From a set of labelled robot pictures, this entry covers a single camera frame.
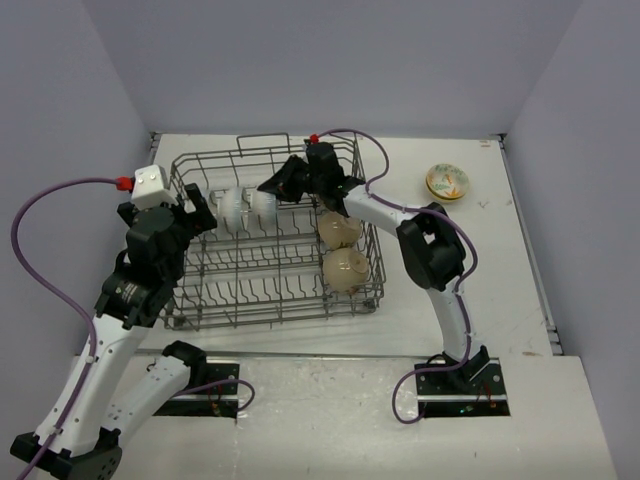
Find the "cream floral patterned bowl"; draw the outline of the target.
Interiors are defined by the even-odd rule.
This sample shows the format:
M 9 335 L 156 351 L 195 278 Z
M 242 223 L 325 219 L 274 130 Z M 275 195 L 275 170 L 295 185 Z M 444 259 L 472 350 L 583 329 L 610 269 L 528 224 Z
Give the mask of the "cream floral patterned bowl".
M 470 186 L 469 177 L 460 168 L 448 163 L 440 163 L 432 166 L 426 174 L 426 186 L 443 195 L 447 192 L 454 196 L 454 191 L 462 193 L 468 191 Z

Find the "yellow green patterned bowl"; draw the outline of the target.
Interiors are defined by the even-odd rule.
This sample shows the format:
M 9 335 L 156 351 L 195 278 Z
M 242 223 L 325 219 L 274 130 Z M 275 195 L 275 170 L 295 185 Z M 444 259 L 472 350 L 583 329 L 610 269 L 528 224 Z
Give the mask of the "yellow green patterned bowl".
M 459 193 L 457 190 L 455 190 L 454 191 L 454 193 L 455 193 L 454 196 L 450 196 L 447 192 L 445 192 L 443 195 L 441 195 L 440 193 L 432 190 L 430 186 L 427 186 L 427 192 L 436 201 L 439 201 L 439 202 L 445 203 L 445 204 L 459 202 L 460 200 L 462 200 L 466 196 L 466 193 L 467 193 L 466 190 L 463 190 L 462 193 Z

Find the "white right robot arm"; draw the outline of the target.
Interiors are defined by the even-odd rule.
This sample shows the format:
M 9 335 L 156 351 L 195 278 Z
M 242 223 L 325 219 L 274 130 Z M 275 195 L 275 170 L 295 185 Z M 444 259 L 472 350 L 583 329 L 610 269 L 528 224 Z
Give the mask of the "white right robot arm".
M 486 347 L 474 338 L 462 296 L 468 275 L 466 254 L 477 252 L 440 204 L 402 206 L 375 194 L 371 186 L 345 173 L 331 143 L 311 137 L 305 141 L 305 155 L 289 156 L 258 190 L 288 203 L 314 195 L 328 210 L 370 223 L 396 238 L 407 275 L 428 294 L 443 337 L 444 364 L 425 365 L 420 374 L 469 394 L 489 363 Z

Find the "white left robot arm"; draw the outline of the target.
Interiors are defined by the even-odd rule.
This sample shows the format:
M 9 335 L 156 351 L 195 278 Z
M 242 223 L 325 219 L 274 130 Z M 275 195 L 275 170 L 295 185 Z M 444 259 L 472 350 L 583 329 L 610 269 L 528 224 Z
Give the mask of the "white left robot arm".
M 191 241 L 217 225 L 194 183 L 181 195 L 164 187 L 133 194 L 117 212 L 128 227 L 126 247 L 102 285 L 95 312 L 72 306 L 88 327 L 83 351 L 45 420 L 11 445 L 11 455 L 26 464 L 22 478 L 35 468 L 56 479 L 111 478 L 125 444 L 144 422 L 167 400 L 207 383 L 205 352 L 175 341 L 134 389 L 114 399 L 130 359 L 184 275 Z

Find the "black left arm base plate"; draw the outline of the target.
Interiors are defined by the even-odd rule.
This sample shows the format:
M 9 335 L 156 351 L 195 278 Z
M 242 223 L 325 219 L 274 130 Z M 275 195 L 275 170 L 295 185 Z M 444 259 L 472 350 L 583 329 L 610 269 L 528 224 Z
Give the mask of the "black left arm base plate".
M 209 363 L 204 384 L 238 378 L 237 363 Z M 239 386 L 225 384 L 190 395 L 179 396 L 165 402 L 155 413 L 158 417 L 202 417 L 236 419 Z

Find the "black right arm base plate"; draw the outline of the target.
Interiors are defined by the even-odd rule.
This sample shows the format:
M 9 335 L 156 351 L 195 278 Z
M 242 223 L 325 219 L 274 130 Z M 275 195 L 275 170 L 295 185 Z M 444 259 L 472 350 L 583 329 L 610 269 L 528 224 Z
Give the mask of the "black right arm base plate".
M 421 419 L 509 417 L 511 415 L 501 365 L 492 359 L 473 379 L 460 371 L 415 376 Z

